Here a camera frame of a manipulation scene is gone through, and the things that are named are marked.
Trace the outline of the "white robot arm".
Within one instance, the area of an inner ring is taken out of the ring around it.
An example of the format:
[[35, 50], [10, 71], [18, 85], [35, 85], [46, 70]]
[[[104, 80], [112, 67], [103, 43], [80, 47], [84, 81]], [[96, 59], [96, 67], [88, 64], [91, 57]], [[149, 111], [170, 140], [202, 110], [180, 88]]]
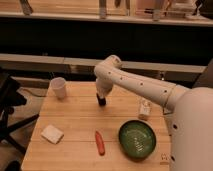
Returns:
[[213, 171], [213, 88], [187, 87], [121, 70], [110, 55], [94, 67], [103, 99], [114, 84], [173, 113], [169, 171]]

